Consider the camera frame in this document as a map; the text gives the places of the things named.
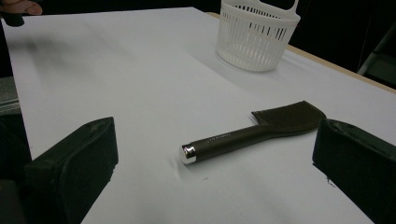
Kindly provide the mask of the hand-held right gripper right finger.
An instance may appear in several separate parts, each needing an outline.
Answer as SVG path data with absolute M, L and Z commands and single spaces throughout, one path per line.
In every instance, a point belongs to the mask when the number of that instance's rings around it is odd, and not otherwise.
M 396 224 L 396 146 L 354 125 L 325 119 L 312 160 L 374 224 Z

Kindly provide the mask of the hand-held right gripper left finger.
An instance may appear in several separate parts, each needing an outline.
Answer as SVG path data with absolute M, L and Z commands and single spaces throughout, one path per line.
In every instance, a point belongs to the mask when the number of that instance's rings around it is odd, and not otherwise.
M 119 162 L 114 119 L 86 123 L 28 163 L 29 224 L 80 224 Z

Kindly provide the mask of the white plastic slotted basket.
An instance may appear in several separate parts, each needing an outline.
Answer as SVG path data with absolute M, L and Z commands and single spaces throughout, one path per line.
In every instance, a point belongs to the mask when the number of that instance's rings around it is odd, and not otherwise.
M 260 0 L 221 0 L 217 54 L 247 71 L 275 69 L 301 19 L 298 3 L 282 9 Z

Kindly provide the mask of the white table cover sheet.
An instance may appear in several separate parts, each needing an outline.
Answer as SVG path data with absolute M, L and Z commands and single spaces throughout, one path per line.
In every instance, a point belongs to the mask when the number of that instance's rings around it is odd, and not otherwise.
M 251 73 L 216 53 L 191 7 L 36 16 L 6 27 L 32 154 L 113 117 L 119 164 L 84 224 L 372 224 L 312 162 L 315 135 L 184 165 L 180 147 L 307 101 L 396 145 L 396 94 L 286 50 Z

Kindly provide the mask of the grey metal stand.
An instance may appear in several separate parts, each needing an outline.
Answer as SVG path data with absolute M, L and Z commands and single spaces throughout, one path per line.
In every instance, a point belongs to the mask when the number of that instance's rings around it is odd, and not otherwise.
M 396 22 L 369 54 L 358 74 L 396 90 Z

